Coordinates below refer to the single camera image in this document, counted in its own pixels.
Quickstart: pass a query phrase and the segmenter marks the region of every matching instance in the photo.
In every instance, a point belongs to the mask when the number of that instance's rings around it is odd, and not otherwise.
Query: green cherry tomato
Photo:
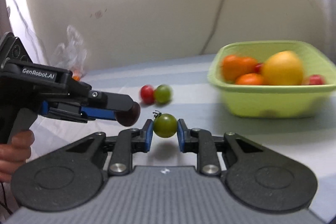
[[[177,121],[173,115],[157,113],[154,119],[153,131],[161,138],[170,138],[177,131]]]
[[[168,85],[160,85],[154,91],[155,100],[160,104],[167,104],[172,97],[171,87]]]

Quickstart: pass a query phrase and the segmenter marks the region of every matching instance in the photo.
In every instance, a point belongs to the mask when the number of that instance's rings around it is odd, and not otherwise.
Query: finger
[[[12,176],[10,174],[0,172],[0,182],[11,182]]]
[[[10,162],[0,160],[0,173],[13,174],[21,165],[25,164],[25,161]]]
[[[10,144],[0,144],[0,160],[25,161],[30,158],[32,151],[29,148],[16,148]]]
[[[32,131],[21,131],[13,136],[11,145],[17,148],[28,148],[33,144],[34,140],[35,137]]]

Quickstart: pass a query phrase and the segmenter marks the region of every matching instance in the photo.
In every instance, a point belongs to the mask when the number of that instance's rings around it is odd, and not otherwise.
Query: green plastic container
[[[281,51],[294,51],[302,60],[305,76],[323,75],[327,85],[232,85],[220,72],[221,60],[230,54],[250,56],[259,62]],[[311,117],[336,90],[336,66],[312,45],[300,41],[254,41],[227,45],[219,50],[208,73],[209,82],[221,90],[229,111],[241,117]]]

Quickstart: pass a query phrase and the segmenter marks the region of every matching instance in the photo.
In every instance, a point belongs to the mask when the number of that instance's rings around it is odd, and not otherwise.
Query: white tablecloth
[[[142,106],[135,127],[141,128],[158,109],[177,119],[183,118],[189,128],[204,128],[217,136],[228,131],[236,132],[293,158],[315,172],[319,189],[310,208],[324,221],[330,221],[336,215],[336,97],[332,97],[314,118],[268,120],[235,117],[220,103],[219,91],[207,82],[207,71],[213,58],[214,55],[206,55],[93,71],[83,81],[96,90],[129,94],[136,101],[140,101],[139,91],[143,85],[171,85],[173,101],[164,107]],[[114,136],[124,127],[112,121],[81,124],[46,121],[46,118],[39,117],[31,129],[36,136],[33,144],[35,158],[96,131]],[[161,139],[154,135],[150,152],[135,154],[133,163],[195,165],[196,155],[180,153],[176,136]]]

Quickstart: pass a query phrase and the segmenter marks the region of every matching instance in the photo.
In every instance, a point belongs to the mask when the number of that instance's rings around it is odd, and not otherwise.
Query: clear plastic bag
[[[68,44],[60,43],[50,58],[50,65],[71,70],[73,78],[80,80],[85,75],[84,61],[87,50],[80,33],[71,25],[67,27]]]

